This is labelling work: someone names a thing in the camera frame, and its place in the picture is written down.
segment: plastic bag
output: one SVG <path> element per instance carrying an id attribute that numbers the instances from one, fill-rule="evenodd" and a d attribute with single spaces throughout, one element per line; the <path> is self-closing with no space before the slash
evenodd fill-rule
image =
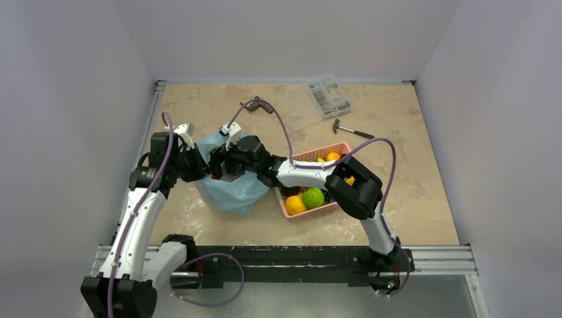
<path id="1" fill-rule="evenodd" d="M 199 140 L 197 147 L 201 156 L 208 163 L 214 148 L 222 146 L 227 138 L 213 132 L 209 136 Z M 212 209 L 217 211 L 230 211 L 242 215 L 250 212 L 250 209 L 261 197 L 265 195 L 266 187 L 253 172 L 246 172 L 235 180 L 215 180 L 206 176 L 195 183 L 201 193 L 201 198 Z"/>

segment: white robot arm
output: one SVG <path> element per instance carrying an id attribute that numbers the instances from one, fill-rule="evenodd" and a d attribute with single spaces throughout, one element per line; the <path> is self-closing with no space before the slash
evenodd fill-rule
<path id="1" fill-rule="evenodd" d="M 156 256 L 145 266 L 146 250 L 157 216 L 178 178 L 185 182 L 195 181 L 208 175 L 209 171 L 220 178 L 223 167 L 228 174 L 233 175 L 252 171 L 269 187 L 318 187 L 328 191 L 344 212 L 360 220 L 372 253 L 394 261 L 395 242 L 398 239 L 380 214 L 382 182 L 354 157 L 349 156 L 336 166 L 332 166 L 333 162 L 291 162 L 285 157 L 270 155 L 256 136 L 241 138 L 239 126 L 235 123 L 232 127 L 234 129 L 231 131 L 221 129 L 224 135 L 228 134 L 227 142 L 211 151 L 210 166 L 202 160 L 197 145 L 192 142 L 192 126 L 176 127 L 172 154 L 165 173 L 135 215 L 133 207 L 152 181 L 154 169 L 162 161 L 169 138 L 168 133 L 155 133 L 152 136 L 151 150 L 147 154 L 148 166 L 139 164 L 130 177 L 131 190 L 122 225 L 128 224 L 130 218 L 133 220 L 127 235 L 125 226 L 121 226 L 115 237 L 115 242 L 123 242 L 121 257 L 114 263 L 118 248 L 117 244 L 113 244 L 110 257 L 101 266 L 98 276 L 86 277 L 82 284 L 82 294 L 96 317 L 104 317 L 107 313 L 107 306 L 104 306 L 103 297 L 100 297 L 100 288 L 105 286 L 107 291 L 107 281 L 113 267 L 117 269 L 114 276 L 114 310 L 120 311 L 125 317 L 128 317 L 125 313 L 151 317 L 156 304 L 156 291 L 168 282 L 174 270 L 196 257 L 192 238 L 172 236 L 164 240 Z M 345 182 L 345 178 L 351 176 L 355 178 L 353 186 Z"/>

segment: table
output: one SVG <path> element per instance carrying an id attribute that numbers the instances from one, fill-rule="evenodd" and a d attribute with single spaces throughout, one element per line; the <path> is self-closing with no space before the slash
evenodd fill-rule
<path id="1" fill-rule="evenodd" d="M 418 99 L 411 85 L 342 85 L 354 111 L 340 117 L 341 125 L 375 136 L 387 136 L 396 145 L 398 165 L 385 214 L 395 233 L 406 245 L 458 244 L 457 233 L 437 169 Z M 277 106 L 303 84 L 209 85 L 168 84 L 162 111 L 174 124 L 195 125 L 194 141 L 216 131 L 238 109 L 240 101 L 259 95 Z M 295 103 L 313 107 L 310 96 L 295 94 Z M 259 136 L 272 154 L 288 155 L 288 147 L 275 115 L 262 109 L 243 111 L 236 122 L 245 132 Z M 363 137 L 332 132 L 332 121 L 291 132 L 295 154 L 347 142 L 351 148 Z M 158 122 L 155 131 L 163 131 Z M 375 142 L 356 158 L 383 180 L 388 181 L 392 162 L 390 147 Z M 211 210 L 194 184 L 178 182 L 170 192 L 150 239 L 158 245 L 170 233 L 193 235 L 198 245 L 367 245 L 358 220 L 342 210 L 309 215 L 296 220 L 283 216 L 274 192 L 269 191 L 248 215 Z"/>

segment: white wall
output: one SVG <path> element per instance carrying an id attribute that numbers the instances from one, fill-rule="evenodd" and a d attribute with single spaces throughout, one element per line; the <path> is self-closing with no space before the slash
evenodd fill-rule
<path id="1" fill-rule="evenodd" d="M 463 1 L 417 86 L 493 317 L 559 317 L 562 2 Z"/>
<path id="2" fill-rule="evenodd" d="M 77 317 L 152 88 L 111 0 L 0 2 L 0 317 Z"/>
<path id="3" fill-rule="evenodd" d="M 461 0 L 114 0 L 158 79 L 414 80 Z"/>

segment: black bracket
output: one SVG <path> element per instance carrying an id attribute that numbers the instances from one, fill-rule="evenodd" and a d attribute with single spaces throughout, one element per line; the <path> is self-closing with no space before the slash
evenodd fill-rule
<path id="1" fill-rule="evenodd" d="M 405 249 L 414 270 L 412 252 Z M 402 272 L 409 260 L 399 250 L 389 256 L 367 246 L 198 246 L 199 255 L 222 252 L 234 256 L 243 266 L 246 282 L 268 283 L 346 283 L 349 287 L 376 287 L 376 275 Z M 225 257 L 203 261 L 201 288 L 222 288 L 225 282 L 240 282 L 238 266 Z M 176 284 L 177 288 L 198 288 Z"/>

